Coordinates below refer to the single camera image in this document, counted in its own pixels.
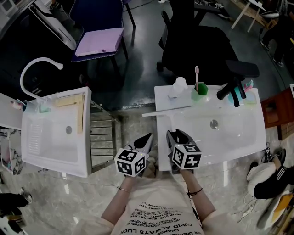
gray floor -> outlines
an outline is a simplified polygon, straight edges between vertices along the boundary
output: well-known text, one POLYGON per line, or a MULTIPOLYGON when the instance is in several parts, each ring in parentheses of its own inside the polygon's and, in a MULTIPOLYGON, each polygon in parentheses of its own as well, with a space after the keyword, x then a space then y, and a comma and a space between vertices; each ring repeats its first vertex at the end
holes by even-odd
MULTIPOLYGON (((97 60, 89 62, 88 73, 92 83, 92 99, 102 103, 108 110, 126 109, 136 106, 154 105, 154 86, 173 84, 175 76, 166 69, 163 73, 156 70, 156 62, 161 59, 162 49, 158 42, 164 30, 161 11, 165 10, 169 17, 172 10, 168 2, 158 3, 156 0, 133 0, 130 2, 136 29, 130 21, 128 12, 124 12, 124 38, 126 41, 129 60, 126 61, 122 49, 119 49, 116 60, 121 74, 125 78, 123 88, 120 88, 117 77, 113 72, 110 59, 105 58, 98 64, 97 60)), ((221 0, 233 21, 241 10, 230 0, 221 0)), ((224 20, 214 14, 206 14, 202 25, 214 26, 222 29, 231 41, 240 61, 257 64, 260 76, 254 79, 254 87, 259 89, 260 98, 269 98, 288 87, 293 81, 287 68, 280 68, 273 64, 271 55, 259 44, 259 30, 261 25, 255 23, 251 31, 247 29, 252 19, 243 16, 232 30, 232 22, 224 20)))

chair leg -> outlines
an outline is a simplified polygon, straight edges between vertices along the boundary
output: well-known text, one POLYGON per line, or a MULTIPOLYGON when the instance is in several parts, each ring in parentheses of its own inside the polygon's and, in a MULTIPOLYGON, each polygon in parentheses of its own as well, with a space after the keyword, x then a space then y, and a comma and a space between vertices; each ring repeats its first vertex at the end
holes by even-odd
POLYGON ((124 56, 128 60, 129 59, 129 56, 128 56, 127 48, 125 46, 124 37, 121 38, 121 45, 123 46, 123 49, 124 49, 124 56))
POLYGON ((115 72, 116 76, 117 76, 118 78, 121 78, 121 76, 120 76, 120 72, 119 72, 119 67, 118 67, 118 65, 117 65, 117 63, 116 63, 115 57, 112 56, 112 57, 110 57, 110 58, 111 58, 111 62, 112 62, 112 65, 113 65, 114 72, 115 72))
POLYGON ((132 16, 132 12, 130 12, 130 7, 129 7, 129 4, 126 3, 125 4, 126 8, 127 8, 127 11, 129 13, 129 16, 130 16, 130 20, 132 21, 132 24, 133 24, 133 27, 136 28, 136 25, 135 25, 135 22, 134 22, 134 19, 133 19, 133 16, 132 16))

curved white faucet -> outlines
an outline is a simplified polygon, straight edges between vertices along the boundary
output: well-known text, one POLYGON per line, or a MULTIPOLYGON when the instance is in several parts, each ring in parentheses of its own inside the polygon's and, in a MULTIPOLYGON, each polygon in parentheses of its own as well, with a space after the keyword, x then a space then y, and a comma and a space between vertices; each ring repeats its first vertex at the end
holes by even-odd
POLYGON ((39 96, 33 94, 32 92, 27 91, 27 90, 25 89, 24 85, 23 85, 23 77, 24 77, 24 74, 26 73, 27 69, 28 69, 29 67, 31 67, 31 65, 33 65, 33 64, 35 64, 36 62, 39 62, 39 61, 47 61, 47 62, 49 62, 49 63, 55 65, 58 69, 60 69, 60 70, 63 69, 63 64, 57 63, 57 62, 55 62, 54 60, 49 59, 49 58, 47 58, 47 57, 40 57, 40 58, 34 59, 34 60, 32 60, 30 63, 28 63, 28 64, 26 65, 26 67, 23 69, 22 74, 20 75, 20 87, 22 88, 23 92, 26 93, 27 95, 29 95, 29 96, 31 96, 31 97, 37 99, 37 100, 46 101, 45 98, 41 98, 41 97, 39 97, 39 96))

beige shirt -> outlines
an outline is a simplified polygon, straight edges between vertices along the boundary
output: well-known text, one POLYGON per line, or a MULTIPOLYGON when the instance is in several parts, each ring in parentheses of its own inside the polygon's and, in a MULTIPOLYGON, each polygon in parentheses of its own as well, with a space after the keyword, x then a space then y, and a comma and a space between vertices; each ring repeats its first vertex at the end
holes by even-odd
POLYGON ((98 217, 80 219, 73 235, 241 235, 226 213, 195 217, 189 197, 171 179, 140 179, 116 225, 98 217))

marble floor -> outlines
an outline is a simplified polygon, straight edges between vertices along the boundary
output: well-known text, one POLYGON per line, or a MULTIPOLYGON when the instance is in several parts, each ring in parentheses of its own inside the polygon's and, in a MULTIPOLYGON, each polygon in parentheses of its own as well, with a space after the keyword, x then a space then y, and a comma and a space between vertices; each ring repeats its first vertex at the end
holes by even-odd
MULTIPOLYGON (((120 111, 122 115, 122 143, 127 143, 139 133, 154 133, 152 156, 157 155, 157 134, 155 117, 141 117, 140 109, 120 111)), ((285 165, 294 165, 293 139, 288 137, 282 143, 277 140, 276 128, 266 130, 267 141, 271 150, 279 146, 287 150, 285 165)), ((202 167, 195 171, 195 176, 202 185, 216 209, 227 211, 236 221, 248 207, 243 199, 247 192, 246 174, 253 160, 260 162, 262 152, 228 162, 202 167)), ((173 176, 186 188, 180 175, 173 176)), ((3 178, 12 193, 18 193, 21 187, 31 193, 33 203, 21 209, 27 224, 38 224, 53 235, 69 235, 78 220, 87 215, 101 216, 111 201, 124 176, 116 172, 115 166, 104 168, 88 178, 79 178, 54 171, 12 176, 3 172, 3 178)), ((246 202, 252 200, 246 196, 246 202)), ((256 223, 266 208, 269 200, 258 200, 253 212, 238 224, 248 235, 267 234, 256 228, 256 223)))

